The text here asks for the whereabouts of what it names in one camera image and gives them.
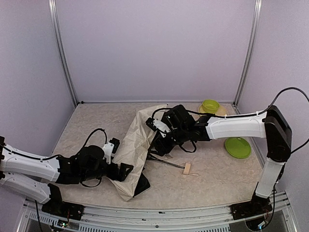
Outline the beige folding umbrella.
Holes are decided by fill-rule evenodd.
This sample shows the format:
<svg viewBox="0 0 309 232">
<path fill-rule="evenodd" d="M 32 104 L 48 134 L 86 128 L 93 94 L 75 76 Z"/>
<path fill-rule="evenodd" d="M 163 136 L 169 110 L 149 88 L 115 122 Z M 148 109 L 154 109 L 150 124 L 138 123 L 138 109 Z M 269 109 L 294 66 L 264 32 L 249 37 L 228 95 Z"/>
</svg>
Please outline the beige folding umbrella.
<svg viewBox="0 0 309 232">
<path fill-rule="evenodd" d="M 124 181 L 112 181 L 120 197 L 126 202 L 150 187 L 148 179 L 142 177 L 142 172 L 155 132 L 147 127 L 145 122 L 155 110 L 168 107 L 167 104 L 161 104 L 136 110 L 135 117 L 116 152 L 114 163 L 133 166 L 133 170 Z"/>
</svg>

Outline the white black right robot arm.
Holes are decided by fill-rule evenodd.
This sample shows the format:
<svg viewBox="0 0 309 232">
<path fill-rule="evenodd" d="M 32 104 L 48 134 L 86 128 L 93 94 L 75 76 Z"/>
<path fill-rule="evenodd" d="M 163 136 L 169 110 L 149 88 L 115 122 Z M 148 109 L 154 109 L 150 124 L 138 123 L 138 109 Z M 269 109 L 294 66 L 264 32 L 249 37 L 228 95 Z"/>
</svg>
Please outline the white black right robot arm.
<svg viewBox="0 0 309 232">
<path fill-rule="evenodd" d="M 168 154 L 175 146 L 184 143 L 193 145 L 199 141 L 221 138 L 254 137 L 267 141 L 267 160 L 262 176 L 254 194 L 260 199 L 268 198 L 287 160 L 291 156 L 292 130 L 276 106 L 251 114 L 217 116 L 200 113 L 199 119 L 193 118 L 193 111 L 183 105 L 163 108 L 161 119 L 154 116 L 146 120 L 146 125 L 156 132 L 150 148 L 159 156 Z"/>
</svg>

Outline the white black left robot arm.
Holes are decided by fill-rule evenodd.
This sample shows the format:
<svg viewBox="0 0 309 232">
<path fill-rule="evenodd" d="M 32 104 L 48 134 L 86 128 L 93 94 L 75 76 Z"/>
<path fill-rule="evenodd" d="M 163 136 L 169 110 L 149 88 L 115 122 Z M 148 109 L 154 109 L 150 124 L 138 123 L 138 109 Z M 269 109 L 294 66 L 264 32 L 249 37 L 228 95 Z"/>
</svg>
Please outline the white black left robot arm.
<svg viewBox="0 0 309 232">
<path fill-rule="evenodd" d="M 0 138 L 0 183 L 41 204 L 61 202 L 57 184 L 83 184 L 87 180 L 124 181 L 133 165 L 112 162 L 119 145 L 111 139 L 103 147 L 83 146 L 69 158 L 62 155 L 43 157 L 13 148 Z"/>
</svg>

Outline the green plastic bowl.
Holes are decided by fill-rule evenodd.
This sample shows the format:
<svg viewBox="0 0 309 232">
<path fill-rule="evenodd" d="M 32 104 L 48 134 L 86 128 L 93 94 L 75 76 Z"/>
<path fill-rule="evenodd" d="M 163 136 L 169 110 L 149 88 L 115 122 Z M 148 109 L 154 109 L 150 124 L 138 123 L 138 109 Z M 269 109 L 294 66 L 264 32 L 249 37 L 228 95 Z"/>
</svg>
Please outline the green plastic bowl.
<svg viewBox="0 0 309 232">
<path fill-rule="evenodd" d="M 220 108 L 220 104 L 215 100 L 207 99 L 203 101 L 202 108 L 205 113 L 215 114 Z"/>
</svg>

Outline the beige round plate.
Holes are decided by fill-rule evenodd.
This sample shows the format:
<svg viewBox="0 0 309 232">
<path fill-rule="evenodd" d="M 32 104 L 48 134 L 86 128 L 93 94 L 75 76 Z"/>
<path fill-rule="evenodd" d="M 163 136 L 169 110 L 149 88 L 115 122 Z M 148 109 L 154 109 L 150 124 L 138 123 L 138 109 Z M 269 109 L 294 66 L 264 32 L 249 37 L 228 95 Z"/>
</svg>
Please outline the beige round plate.
<svg viewBox="0 0 309 232">
<path fill-rule="evenodd" d="M 227 109 L 225 107 L 223 107 L 222 105 L 219 106 L 219 108 L 217 109 L 217 111 L 213 111 L 213 110 L 209 110 L 206 107 L 204 107 L 202 104 L 199 106 L 198 108 L 198 112 L 199 113 L 210 113 L 210 114 L 215 114 L 217 116 L 225 116 L 225 115 L 229 115 Z"/>
</svg>

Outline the green flat plate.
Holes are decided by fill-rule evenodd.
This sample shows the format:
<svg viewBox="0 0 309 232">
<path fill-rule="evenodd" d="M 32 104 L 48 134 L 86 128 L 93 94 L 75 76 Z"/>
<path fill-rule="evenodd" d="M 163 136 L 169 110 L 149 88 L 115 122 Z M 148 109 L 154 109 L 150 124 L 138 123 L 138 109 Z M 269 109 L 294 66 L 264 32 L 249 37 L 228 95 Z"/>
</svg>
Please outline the green flat plate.
<svg viewBox="0 0 309 232">
<path fill-rule="evenodd" d="M 231 156 L 237 159 L 248 158 L 252 151 L 248 141 L 240 137 L 228 138 L 225 141 L 225 148 Z"/>
</svg>

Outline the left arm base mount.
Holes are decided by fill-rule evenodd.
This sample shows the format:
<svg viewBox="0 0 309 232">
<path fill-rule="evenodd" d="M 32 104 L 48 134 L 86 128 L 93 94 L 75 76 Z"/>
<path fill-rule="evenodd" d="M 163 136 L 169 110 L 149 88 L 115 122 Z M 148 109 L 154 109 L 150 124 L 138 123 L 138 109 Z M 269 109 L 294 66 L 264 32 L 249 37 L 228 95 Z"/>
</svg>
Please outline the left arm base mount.
<svg viewBox="0 0 309 232">
<path fill-rule="evenodd" d="M 42 211 L 54 216 L 80 221 L 84 212 L 84 206 L 68 202 L 47 202 L 42 205 Z"/>
</svg>

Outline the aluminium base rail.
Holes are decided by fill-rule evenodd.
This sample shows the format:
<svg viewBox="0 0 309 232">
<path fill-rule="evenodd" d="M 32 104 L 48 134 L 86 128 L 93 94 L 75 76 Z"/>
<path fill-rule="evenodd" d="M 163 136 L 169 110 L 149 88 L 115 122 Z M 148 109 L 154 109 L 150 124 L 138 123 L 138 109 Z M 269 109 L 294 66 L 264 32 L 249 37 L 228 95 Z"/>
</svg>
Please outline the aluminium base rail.
<svg viewBox="0 0 309 232">
<path fill-rule="evenodd" d="M 27 200 L 15 231 L 61 232 L 244 232 L 259 216 L 235 220 L 229 205 L 179 209 L 130 209 L 86 205 L 80 220 L 36 211 Z"/>
</svg>

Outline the right corner aluminium post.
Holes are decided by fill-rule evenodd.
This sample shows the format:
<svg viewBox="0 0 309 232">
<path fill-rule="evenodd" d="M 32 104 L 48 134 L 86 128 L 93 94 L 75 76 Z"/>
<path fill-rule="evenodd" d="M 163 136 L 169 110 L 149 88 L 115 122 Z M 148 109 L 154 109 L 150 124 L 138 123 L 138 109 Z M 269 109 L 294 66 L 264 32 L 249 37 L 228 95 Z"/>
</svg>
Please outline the right corner aluminium post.
<svg viewBox="0 0 309 232">
<path fill-rule="evenodd" d="M 256 40 L 257 33 L 258 33 L 258 25 L 259 25 L 259 20 L 260 20 L 262 2 L 263 2 L 262 0 L 256 0 L 254 2 L 253 20 L 252 20 L 252 25 L 251 25 L 247 52 L 246 52 L 245 61 L 244 61 L 244 65 L 243 65 L 242 72 L 241 72 L 239 85 L 238 85 L 236 95 L 233 101 L 233 105 L 235 107 L 238 107 L 240 100 L 241 100 L 241 96 L 245 89 L 245 83 L 248 77 L 250 63 L 251 63 L 253 51 L 254 51 L 255 40 Z"/>
</svg>

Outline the corner aluminium post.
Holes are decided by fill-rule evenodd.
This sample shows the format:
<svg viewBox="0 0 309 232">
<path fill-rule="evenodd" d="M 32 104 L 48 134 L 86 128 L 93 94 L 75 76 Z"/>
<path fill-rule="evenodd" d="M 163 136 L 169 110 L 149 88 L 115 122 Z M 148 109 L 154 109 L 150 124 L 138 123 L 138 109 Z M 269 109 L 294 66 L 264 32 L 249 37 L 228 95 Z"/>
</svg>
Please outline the corner aluminium post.
<svg viewBox="0 0 309 232">
<path fill-rule="evenodd" d="M 69 66 L 68 66 L 68 62 L 67 62 L 67 58 L 65 54 L 64 45 L 62 42 L 61 29 L 60 29 L 58 14 L 57 14 L 56 0 L 49 0 L 48 4 L 49 4 L 50 16 L 51 16 L 51 20 L 52 20 L 52 24 L 54 28 L 57 49 L 58 49 L 58 53 L 59 53 L 59 57 L 61 61 L 62 70 L 64 73 L 65 82 L 69 90 L 71 101 L 73 105 L 76 107 L 79 102 L 78 102 L 77 94 L 76 94 L 76 91 L 73 85 L 73 81 L 70 76 Z"/>
<path fill-rule="evenodd" d="M 259 25 L 259 20 L 260 20 L 262 2 L 263 2 L 262 0 L 256 0 L 254 2 L 253 20 L 252 20 L 252 25 L 251 25 L 247 52 L 246 52 L 245 61 L 244 61 L 244 65 L 243 65 L 242 72 L 241 72 L 239 85 L 238 85 L 236 95 L 233 101 L 233 105 L 235 107 L 238 107 L 240 100 L 241 100 L 241 96 L 245 89 L 245 83 L 248 77 L 250 63 L 251 63 L 253 51 L 254 51 L 255 40 L 256 40 L 257 33 L 258 33 L 258 25 Z"/>
</svg>

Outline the left corner aluminium post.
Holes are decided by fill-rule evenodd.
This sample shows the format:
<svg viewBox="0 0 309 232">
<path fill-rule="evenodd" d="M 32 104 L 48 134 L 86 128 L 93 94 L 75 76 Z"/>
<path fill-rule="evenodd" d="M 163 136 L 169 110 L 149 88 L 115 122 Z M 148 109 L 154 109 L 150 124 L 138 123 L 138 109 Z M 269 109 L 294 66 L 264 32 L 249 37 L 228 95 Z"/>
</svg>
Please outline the left corner aluminium post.
<svg viewBox="0 0 309 232">
<path fill-rule="evenodd" d="M 78 102 L 77 94 L 76 94 L 76 91 L 73 85 L 73 81 L 70 76 L 69 66 L 68 66 L 68 62 L 67 62 L 67 58 L 65 54 L 64 45 L 62 42 L 61 29 L 60 29 L 58 14 L 57 14 L 56 0 L 49 0 L 48 4 L 49 4 L 50 16 L 51 16 L 51 20 L 52 20 L 52 24 L 54 28 L 57 49 L 58 49 L 58 53 L 59 53 L 59 57 L 61 61 L 62 70 L 64 73 L 65 82 L 69 90 L 71 101 L 73 105 L 76 107 L 79 102 Z"/>
</svg>

